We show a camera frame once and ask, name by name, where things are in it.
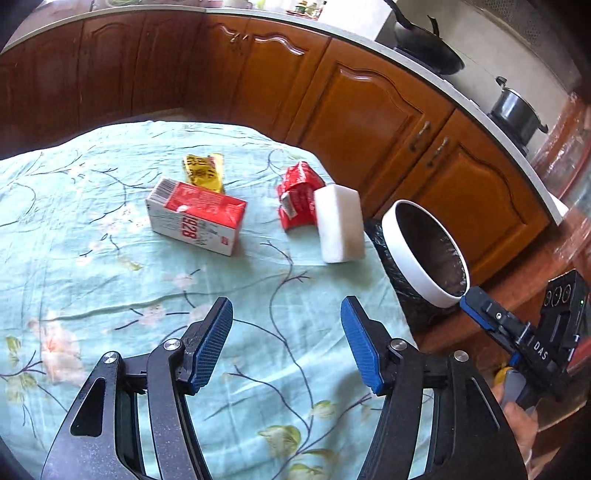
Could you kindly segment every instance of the wooden cabinet door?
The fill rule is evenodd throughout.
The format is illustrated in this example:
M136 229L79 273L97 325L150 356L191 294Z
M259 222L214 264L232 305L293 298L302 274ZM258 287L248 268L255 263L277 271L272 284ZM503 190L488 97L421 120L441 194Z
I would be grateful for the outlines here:
M326 35L252 18L239 42L245 61L228 122L285 140L328 42Z
M242 69L238 45L248 17L205 15L193 49L186 105L205 122L225 122Z
M392 194L453 110L389 61L332 40L287 135L336 183L359 192L364 217Z
M105 15L84 22L80 46L80 127L131 116L135 63L145 15Z
M28 122L37 148L69 140L78 124L78 53L82 22L32 37L25 48Z
M146 12L135 70L134 115L182 106L202 18L201 12Z
M548 224L520 169L460 111L379 215L398 199L418 203L446 227L474 285L500 270Z
M0 55L0 160L25 151L33 135L25 125L23 45Z

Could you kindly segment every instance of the metal screw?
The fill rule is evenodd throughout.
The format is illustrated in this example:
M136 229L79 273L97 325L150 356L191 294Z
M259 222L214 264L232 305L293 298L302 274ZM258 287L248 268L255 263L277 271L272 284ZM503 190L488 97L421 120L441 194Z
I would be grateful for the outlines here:
M401 338L395 338L392 341L390 341L390 348L393 350L396 350L398 352L402 352L403 350L406 350L407 347L407 343L402 340Z
M103 355L103 362L106 364L112 364L118 357L117 352L107 352Z
M455 352L453 352L453 357L458 362L467 362L470 358L464 350L456 350Z
M166 340L164 342L164 349L165 350L176 350L180 346L181 346L181 341L178 338L171 338L170 340Z

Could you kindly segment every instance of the blue gripper pad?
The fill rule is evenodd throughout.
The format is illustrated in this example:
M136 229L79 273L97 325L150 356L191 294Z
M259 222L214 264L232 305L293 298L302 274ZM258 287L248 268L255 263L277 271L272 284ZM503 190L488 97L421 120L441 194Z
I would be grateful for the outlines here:
M234 310L232 308L232 302L226 299L222 308L212 320L209 331L193 357L193 372L189 377L189 387L193 394L197 393L201 387L204 387L209 382L217 359L220 357L220 353L232 327L233 318ZM203 322L205 323L208 320L210 319L206 317Z
M484 330L489 332L493 332L494 328L490 326L490 324L472 307L470 307L466 301L466 296L463 295L460 299L460 308L474 320L480 327Z
M340 304L340 321L349 342L357 369L363 383L378 395L384 387L384 380L379 372L379 355L370 340L363 320L369 320L356 297L349 296Z

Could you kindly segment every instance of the white countertop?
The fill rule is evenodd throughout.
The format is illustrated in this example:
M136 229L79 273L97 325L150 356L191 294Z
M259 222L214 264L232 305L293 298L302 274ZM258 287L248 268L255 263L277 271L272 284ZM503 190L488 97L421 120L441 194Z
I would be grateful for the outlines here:
M315 30L330 35L331 37L340 38L347 42L361 46L366 50L371 50L374 53L380 55L381 57L393 61L397 65L412 73L413 75L420 77L427 83L430 83L432 87L436 88L442 95L448 97L453 103L456 104L457 107L459 107L466 114L472 117L473 120L480 123L484 127L484 129L490 133L491 137L494 140L496 140L499 148L506 152L507 156L514 161L515 165L528 178L532 187L537 192L538 197L546 206L546 209L548 210L551 218L554 220L556 225L560 224L560 222L562 221L563 216L558 211L558 207L556 206L556 203L554 202L552 195L548 192L540 178L535 173L534 169L531 167L531 165L528 163L525 157L521 154L521 152L517 149L517 147L511 142L511 140L509 140L509 138L502 132L502 130L498 126L496 126L490 118L486 116L486 113L480 110L477 104L475 104L474 102L466 98L463 94L461 94L458 90L456 90L456 88L451 83L447 82L446 80L443 80L442 78L439 78L433 72L430 72L425 67L410 60L409 58L406 58L404 55L392 50L391 48L384 47L383 45L380 45L379 43L374 42L368 38L361 37L352 32L341 30L340 28L333 27L331 25L323 24L313 20L308 20L307 18L301 18L293 15L279 14L274 12L267 12L264 10L242 10L235 8L200 8L186 7L183 5L132 5L129 7L108 8L94 12L88 12L81 15L75 15L64 20L60 20L58 22L54 22L19 38L17 41L14 41L13 43L7 45L4 48L4 51L14 47L15 45L18 45L19 43L25 41L26 39L34 35L48 30L49 28L54 28L56 26L63 25L69 22L124 11L152 9L188 10L200 11L206 14L243 15L246 17L266 18L269 20L275 20L282 23L297 25L299 27L304 27L309 30Z

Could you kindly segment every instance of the light blue tablecloth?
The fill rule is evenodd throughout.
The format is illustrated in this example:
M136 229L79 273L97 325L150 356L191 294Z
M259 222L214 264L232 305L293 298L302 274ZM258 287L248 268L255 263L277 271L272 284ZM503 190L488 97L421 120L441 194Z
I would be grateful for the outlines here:
M232 257L150 229L144 198L161 175L184 180L187 153L223 154L227 194L248 201ZM363 261L325 265L314 227L281 229L275 188L300 160L330 180L312 154L249 128L144 122L0 162L0 435L34 476L104 352L147 353L226 296L236 320L209 385L188 397L214 479L357 477L382 399L361 382L340 302L357 295L392 336L411 335L368 239Z

